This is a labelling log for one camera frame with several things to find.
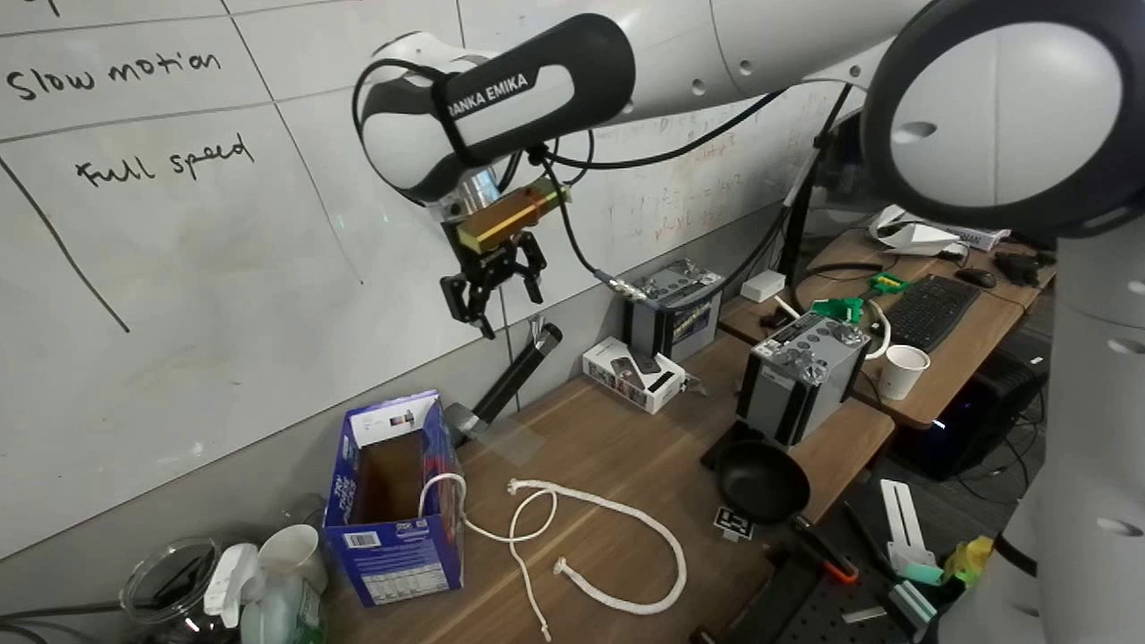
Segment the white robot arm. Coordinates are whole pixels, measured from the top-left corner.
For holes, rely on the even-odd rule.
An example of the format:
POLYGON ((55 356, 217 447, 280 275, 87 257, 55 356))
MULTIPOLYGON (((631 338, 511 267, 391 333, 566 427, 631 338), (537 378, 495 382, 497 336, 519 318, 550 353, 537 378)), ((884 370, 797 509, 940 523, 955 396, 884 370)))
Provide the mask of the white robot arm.
POLYGON ((1057 243, 1046 466, 927 644, 1145 644, 1145 0, 595 0, 500 54, 398 37, 352 120, 433 202, 545 139, 773 97, 863 48, 872 187, 1057 243))

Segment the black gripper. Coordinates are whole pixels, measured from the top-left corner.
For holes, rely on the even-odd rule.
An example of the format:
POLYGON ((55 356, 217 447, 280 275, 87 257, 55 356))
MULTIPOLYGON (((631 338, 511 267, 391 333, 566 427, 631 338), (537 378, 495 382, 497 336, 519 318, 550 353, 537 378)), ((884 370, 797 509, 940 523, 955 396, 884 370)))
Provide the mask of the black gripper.
POLYGON ((541 270, 546 267, 546 257, 534 233, 519 233, 495 249, 471 249, 459 243, 454 255, 463 261, 463 275, 439 277, 448 312, 459 320, 474 325, 483 336, 495 336, 495 325, 485 318, 485 300, 491 300, 491 291, 500 287, 506 277, 519 275, 529 300, 545 302, 541 270))

